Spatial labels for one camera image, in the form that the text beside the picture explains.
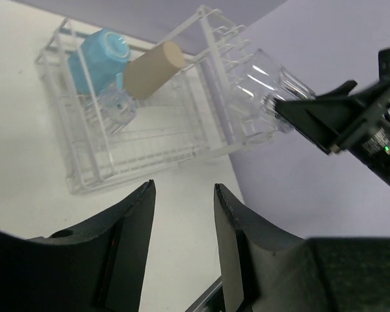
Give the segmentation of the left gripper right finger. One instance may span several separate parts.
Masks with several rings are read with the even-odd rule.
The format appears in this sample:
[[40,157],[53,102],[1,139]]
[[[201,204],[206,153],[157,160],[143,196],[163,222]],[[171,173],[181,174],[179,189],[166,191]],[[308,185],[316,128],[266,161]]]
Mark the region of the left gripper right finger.
[[390,311],[390,238],[303,239],[214,187],[227,311]]

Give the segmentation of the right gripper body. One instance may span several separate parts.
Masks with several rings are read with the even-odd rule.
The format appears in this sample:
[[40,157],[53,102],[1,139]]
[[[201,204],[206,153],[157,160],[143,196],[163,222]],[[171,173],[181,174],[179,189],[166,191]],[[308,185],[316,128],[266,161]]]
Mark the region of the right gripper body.
[[378,81],[354,94],[351,100],[357,104],[362,103],[363,107],[357,112],[356,119],[333,141],[330,146],[332,153],[349,150],[389,110],[390,81]]

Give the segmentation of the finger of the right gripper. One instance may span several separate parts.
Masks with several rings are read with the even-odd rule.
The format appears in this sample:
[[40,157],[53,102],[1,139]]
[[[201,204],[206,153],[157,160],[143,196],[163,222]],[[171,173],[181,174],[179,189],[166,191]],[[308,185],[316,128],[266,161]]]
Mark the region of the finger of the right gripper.
[[277,100],[276,112],[325,154],[345,129],[367,108],[358,99]]
[[346,99],[351,91],[355,89],[358,83],[355,80],[347,80],[337,88],[326,92],[325,94],[320,94],[315,97],[316,100],[340,100]]

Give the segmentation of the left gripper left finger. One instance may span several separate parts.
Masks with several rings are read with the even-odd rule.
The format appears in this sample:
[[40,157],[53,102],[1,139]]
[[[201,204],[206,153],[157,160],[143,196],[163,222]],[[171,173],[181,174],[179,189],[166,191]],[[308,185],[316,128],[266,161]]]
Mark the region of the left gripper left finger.
[[0,231],[0,311],[138,311],[155,197],[151,180],[50,237]]

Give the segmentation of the clear glass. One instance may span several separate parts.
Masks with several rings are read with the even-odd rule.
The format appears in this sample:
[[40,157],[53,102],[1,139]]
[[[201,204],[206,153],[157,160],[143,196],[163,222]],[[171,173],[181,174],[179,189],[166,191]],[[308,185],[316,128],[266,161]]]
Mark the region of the clear glass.
[[101,91],[98,98],[101,115],[115,124],[127,125],[136,116],[136,103],[127,92],[116,87]]
[[240,79],[232,88],[229,107],[244,122],[256,122],[288,133],[293,127],[276,112],[276,102],[315,97],[312,89],[262,49],[257,49],[241,64]]

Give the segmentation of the beige tall tumbler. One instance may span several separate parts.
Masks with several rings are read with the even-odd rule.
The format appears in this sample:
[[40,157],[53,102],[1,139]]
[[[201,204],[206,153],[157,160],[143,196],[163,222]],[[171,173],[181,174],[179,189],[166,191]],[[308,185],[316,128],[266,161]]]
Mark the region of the beige tall tumbler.
[[165,41],[126,66],[123,87],[132,98],[145,100],[184,67],[181,48],[173,41]]

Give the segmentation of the light blue faceted mug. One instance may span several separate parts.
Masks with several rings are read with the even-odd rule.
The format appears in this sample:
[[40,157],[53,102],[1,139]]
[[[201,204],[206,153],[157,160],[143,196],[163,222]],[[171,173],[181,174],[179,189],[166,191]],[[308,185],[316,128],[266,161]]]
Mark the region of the light blue faceted mug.
[[94,92],[100,93],[124,71],[130,58],[125,38],[109,29],[102,29],[87,36],[81,44]]

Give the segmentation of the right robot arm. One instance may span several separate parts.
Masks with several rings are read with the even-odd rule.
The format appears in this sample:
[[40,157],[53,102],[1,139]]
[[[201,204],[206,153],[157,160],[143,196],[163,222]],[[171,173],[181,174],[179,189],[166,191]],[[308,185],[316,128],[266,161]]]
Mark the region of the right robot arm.
[[353,93],[348,80],[313,99],[276,100],[275,111],[326,155],[348,151],[390,186],[390,79]]

